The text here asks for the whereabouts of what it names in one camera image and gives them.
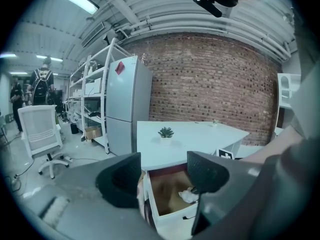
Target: red sticker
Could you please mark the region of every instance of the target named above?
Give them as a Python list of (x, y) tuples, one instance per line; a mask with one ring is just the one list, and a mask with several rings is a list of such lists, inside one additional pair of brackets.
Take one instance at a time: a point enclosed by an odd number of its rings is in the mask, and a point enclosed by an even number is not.
[(120, 75), (121, 72), (125, 69), (125, 65), (122, 63), (122, 61), (119, 62), (118, 66), (116, 66), (115, 72)]

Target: refrigerator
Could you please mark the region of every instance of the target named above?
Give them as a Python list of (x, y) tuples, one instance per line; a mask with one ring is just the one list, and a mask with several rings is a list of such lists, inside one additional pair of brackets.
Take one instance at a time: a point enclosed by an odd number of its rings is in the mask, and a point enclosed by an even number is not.
[[(117, 66), (124, 69), (119, 73)], [(137, 151), (137, 121), (149, 120), (152, 72), (132, 56), (110, 64), (106, 86), (106, 134), (117, 156)]]

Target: wall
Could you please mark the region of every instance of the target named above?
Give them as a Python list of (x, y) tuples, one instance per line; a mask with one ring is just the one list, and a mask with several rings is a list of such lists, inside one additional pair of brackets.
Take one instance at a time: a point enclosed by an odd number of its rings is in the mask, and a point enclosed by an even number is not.
[(291, 54), (291, 58), (282, 64), (283, 73), (301, 75), (300, 59), (298, 52)]
[(69, 80), (54, 77), (54, 88), (62, 90), (62, 100), (65, 101), (68, 97)]
[(0, 109), (1, 115), (12, 113), (12, 104), (9, 102), (11, 92), (11, 75), (1, 73), (0, 75)]
[(246, 145), (266, 145), (275, 124), (278, 63), (239, 41), (174, 33), (122, 46), (153, 71), (149, 119), (213, 121), (250, 132)]

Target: refrigerator door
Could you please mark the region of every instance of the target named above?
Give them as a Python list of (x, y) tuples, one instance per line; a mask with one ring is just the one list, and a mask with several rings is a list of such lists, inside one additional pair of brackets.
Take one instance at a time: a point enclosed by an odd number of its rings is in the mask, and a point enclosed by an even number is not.
[(132, 122), (106, 118), (106, 135), (109, 149), (117, 156), (133, 152)]
[[(137, 68), (137, 56), (123, 58), (110, 64), (106, 86), (105, 115), (109, 118), (131, 122), (133, 116), (134, 85)], [(118, 74), (118, 64), (124, 64)]]

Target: trash can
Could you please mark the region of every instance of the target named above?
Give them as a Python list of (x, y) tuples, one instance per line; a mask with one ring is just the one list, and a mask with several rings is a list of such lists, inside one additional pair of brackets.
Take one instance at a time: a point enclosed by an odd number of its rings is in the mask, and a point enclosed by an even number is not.
[(79, 129), (75, 123), (70, 124), (70, 127), (71, 127), (72, 134), (77, 134), (79, 132)]

